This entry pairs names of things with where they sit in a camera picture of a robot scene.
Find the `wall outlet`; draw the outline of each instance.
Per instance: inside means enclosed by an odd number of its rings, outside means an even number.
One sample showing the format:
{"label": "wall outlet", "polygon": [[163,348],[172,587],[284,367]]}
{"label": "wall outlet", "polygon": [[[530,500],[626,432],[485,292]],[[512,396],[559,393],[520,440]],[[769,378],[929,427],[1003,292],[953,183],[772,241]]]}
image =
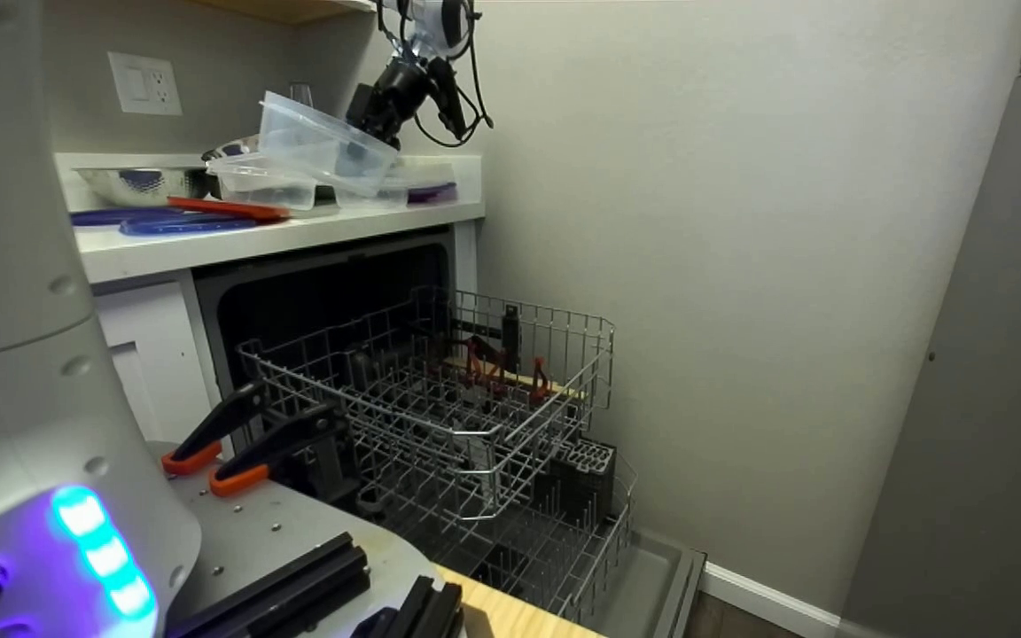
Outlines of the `wall outlet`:
{"label": "wall outlet", "polygon": [[123,113],[177,118],[182,88],[172,62],[111,55],[117,98]]}

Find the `cabinet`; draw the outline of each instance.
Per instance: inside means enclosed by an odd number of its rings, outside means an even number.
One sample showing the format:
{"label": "cabinet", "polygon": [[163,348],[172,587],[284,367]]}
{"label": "cabinet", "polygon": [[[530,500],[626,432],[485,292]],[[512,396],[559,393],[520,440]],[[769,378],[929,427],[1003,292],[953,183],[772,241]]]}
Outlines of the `cabinet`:
{"label": "cabinet", "polygon": [[183,440],[218,402],[183,278],[96,292],[96,316],[143,436]]}
{"label": "cabinet", "polygon": [[371,0],[194,0],[194,3],[278,25],[310,25],[346,12],[371,12]]}

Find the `wire dish rack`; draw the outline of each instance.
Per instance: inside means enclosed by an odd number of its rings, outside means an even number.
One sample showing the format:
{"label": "wire dish rack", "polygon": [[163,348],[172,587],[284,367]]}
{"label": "wire dish rack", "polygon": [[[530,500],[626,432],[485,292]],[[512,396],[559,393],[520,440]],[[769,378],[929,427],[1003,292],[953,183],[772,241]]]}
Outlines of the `wire dish rack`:
{"label": "wire dish rack", "polygon": [[278,419],[335,409],[375,474],[417,470],[440,487],[421,507],[493,521],[593,429],[615,378],[615,326],[427,286],[278,348],[246,344],[240,357]]}
{"label": "wire dish rack", "polygon": [[371,482],[359,492],[359,502],[371,500],[379,526],[405,535],[428,560],[569,621],[587,628],[602,621],[611,585],[636,548],[630,492],[618,512],[600,502],[600,492],[574,512],[531,492],[531,500],[512,502],[493,521],[456,521],[436,507],[440,492],[455,489],[440,470],[394,466],[379,452],[363,452],[363,462]]}

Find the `wooden board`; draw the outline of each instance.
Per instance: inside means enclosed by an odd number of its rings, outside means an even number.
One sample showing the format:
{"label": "wooden board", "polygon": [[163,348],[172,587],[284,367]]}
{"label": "wooden board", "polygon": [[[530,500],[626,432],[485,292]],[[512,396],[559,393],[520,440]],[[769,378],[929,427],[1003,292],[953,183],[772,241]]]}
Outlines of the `wooden board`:
{"label": "wooden board", "polygon": [[368,0],[194,0],[218,12],[247,13],[278,25],[310,25],[346,12],[368,12]]}
{"label": "wooden board", "polygon": [[463,608],[483,611],[498,638],[596,638],[596,630],[582,623],[553,617],[456,571],[440,569],[440,578],[463,587]]}

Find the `countertop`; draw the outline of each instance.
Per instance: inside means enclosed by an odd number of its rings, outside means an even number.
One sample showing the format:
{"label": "countertop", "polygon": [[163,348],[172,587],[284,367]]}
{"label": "countertop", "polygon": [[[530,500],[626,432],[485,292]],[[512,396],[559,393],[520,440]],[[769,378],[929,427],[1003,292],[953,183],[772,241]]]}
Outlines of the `countertop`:
{"label": "countertop", "polygon": [[469,224],[483,218],[485,218],[483,201],[446,201],[446,207],[379,207],[252,232],[183,235],[183,238],[123,238],[117,226],[81,226],[78,253],[89,285],[114,285],[214,263]]}
{"label": "countertop", "polygon": [[483,611],[498,638],[593,638],[596,634],[582,623],[553,617],[531,602],[520,602],[456,571],[440,569],[440,578],[463,587],[463,608]]}

